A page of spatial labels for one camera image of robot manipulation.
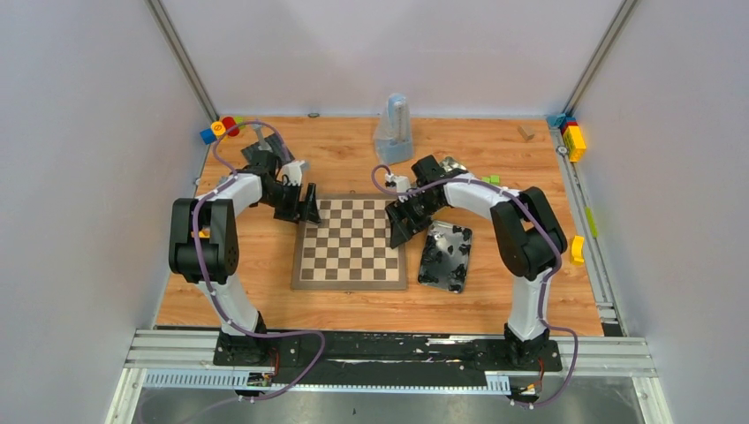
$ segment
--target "chessboard border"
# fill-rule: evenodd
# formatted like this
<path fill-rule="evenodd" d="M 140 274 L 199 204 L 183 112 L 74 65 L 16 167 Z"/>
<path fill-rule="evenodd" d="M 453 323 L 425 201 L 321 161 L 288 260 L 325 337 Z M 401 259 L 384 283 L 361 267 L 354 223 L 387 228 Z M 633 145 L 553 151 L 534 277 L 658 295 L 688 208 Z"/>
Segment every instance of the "chessboard border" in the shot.
<path fill-rule="evenodd" d="M 340 200 L 396 200 L 397 197 L 388 196 L 383 193 L 325 193 L 318 194 L 318 201 L 340 201 Z M 302 254 L 304 251 L 304 237 L 306 232 L 306 222 L 299 222 L 297 226 L 297 237 L 294 242 L 294 267 L 291 271 L 291 289 L 292 290 L 335 290 L 343 292 L 371 292 L 371 291 L 395 291 L 405 290 L 408 287 L 408 273 L 406 272 L 405 244 L 399 246 L 398 263 L 403 264 L 400 267 L 400 275 L 397 281 L 372 281 L 372 280 L 351 280 L 351 281 L 308 281 L 301 279 Z"/>

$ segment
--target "gray floor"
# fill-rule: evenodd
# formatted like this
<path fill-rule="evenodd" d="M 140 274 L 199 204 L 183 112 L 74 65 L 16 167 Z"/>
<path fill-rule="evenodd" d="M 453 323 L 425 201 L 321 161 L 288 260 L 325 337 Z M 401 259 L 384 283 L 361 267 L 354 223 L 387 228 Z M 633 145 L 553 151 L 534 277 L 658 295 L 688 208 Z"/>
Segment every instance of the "gray floor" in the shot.
<path fill-rule="evenodd" d="M 560 378 L 545 379 L 547 394 Z M 506 398 L 486 395 L 408 395 L 290 392 L 251 405 L 231 403 L 182 421 L 217 401 L 235 397 L 222 390 L 152 389 L 141 395 L 146 424 L 272 423 L 643 423 L 632 380 L 575 378 L 553 405 L 525 411 Z M 136 414 L 133 423 L 139 423 Z"/>

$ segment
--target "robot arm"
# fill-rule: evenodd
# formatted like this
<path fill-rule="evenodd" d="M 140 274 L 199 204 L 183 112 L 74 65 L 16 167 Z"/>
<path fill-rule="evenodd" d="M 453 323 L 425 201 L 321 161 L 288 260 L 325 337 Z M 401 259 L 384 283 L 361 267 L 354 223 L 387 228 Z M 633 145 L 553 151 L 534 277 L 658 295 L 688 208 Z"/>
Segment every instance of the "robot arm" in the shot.
<path fill-rule="evenodd" d="M 436 185 L 414 196 L 401 196 L 385 209 L 390 220 L 390 247 L 405 243 L 431 223 L 431 216 L 444 207 L 464 208 L 492 221 L 499 253 L 504 265 L 514 275 L 512 310 L 505 325 L 505 336 L 515 341 L 518 360 L 533 357 L 538 346 L 548 339 L 549 332 L 538 315 L 541 280 L 555 265 L 556 258 L 548 243 L 537 229 L 525 230 L 525 215 L 510 197 L 480 184 L 470 184 L 476 177 L 465 167 L 448 157 L 438 163 L 433 156 L 420 159 L 412 166 L 416 186 L 445 179 L 460 178 L 466 182 L 448 182 Z M 399 176 L 388 176 L 391 186 L 398 191 L 410 184 Z M 562 227 L 554 216 L 541 189 L 531 187 L 524 191 L 503 187 L 504 193 L 514 195 L 527 206 L 533 217 L 551 237 L 559 252 L 567 248 Z"/>
<path fill-rule="evenodd" d="M 247 208 L 263 203 L 274 208 L 275 219 L 320 223 L 315 184 L 307 186 L 303 201 L 299 199 L 302 175 L 307 168 L 304 161 L 294 161 L 282 167 L 281 159 L 274 153 L 256 152 L 249 165 L 229 176 L 234 178 L 234 182 L 200 209 L 201 232 L 208 230 L 200 242 L 211 285 L 227 315 L 242 328 L 255 332 L 265 330 L 260 313 L 245 295 L 236 274 L 239 263 L 236 217 Z M 211 293 L 200 272 L 191 225 L 199 199 L 177 199 L 172 206 L 169 264 L 172 272 L 181 274 L 189 283 L 197 284 L 210 298 Z M 243 336 L 228 322 L 222 322 L 221 328 L 225 335 Z"/>

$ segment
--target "yellow block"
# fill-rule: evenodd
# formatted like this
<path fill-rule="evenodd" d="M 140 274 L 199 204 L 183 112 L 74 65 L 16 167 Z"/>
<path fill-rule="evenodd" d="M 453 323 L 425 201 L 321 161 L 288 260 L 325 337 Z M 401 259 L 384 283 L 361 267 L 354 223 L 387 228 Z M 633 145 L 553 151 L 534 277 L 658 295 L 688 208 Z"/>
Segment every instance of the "yellow block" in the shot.
<path fill-rule="evenodd" d="M 567 131 L 562 135 L 562 139 L 567 150 L 570 151 L 570 162 L 577 162 L 582 159 L 583 154 L 585 154 L 586 145 L 580 127 L 577 125 L 567 126 Z"/>
<path fill-rule="evenodd" d="M 570 245 L 570 261 L 575 265 L 582 265 L 585 263 L 583 258 L 583 245 L 585 244 L 585 238 L 582 236 L 575 236 L 572 239 Z"/>
<path fill-rule="evenodd" d="M 226 133 L 226 127 L 223 126 L 223 122 L 215 121 L 213 124 L 211 124 L 211 131 L 213 131 L 213 134 L 215 134 L 216 137 L 221 137 L 224 133 Z"/>

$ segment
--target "green tape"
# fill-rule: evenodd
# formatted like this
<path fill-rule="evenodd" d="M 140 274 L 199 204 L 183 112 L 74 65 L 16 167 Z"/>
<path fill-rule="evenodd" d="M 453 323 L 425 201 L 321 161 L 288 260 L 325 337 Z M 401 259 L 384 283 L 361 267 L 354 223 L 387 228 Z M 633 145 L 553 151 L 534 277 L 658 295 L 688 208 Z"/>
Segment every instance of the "green tape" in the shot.
<path fill-rule="evenodd" d="M 593 234 L 593 237 L 598 237 L 598 229 L 595 228 L 595 221 L 593 220 L 593 211 L 590 210 L 589 207 L 586 207 L 586 217 L 587 217 L 587 224 L 590 226 L 590 232 Z"/>

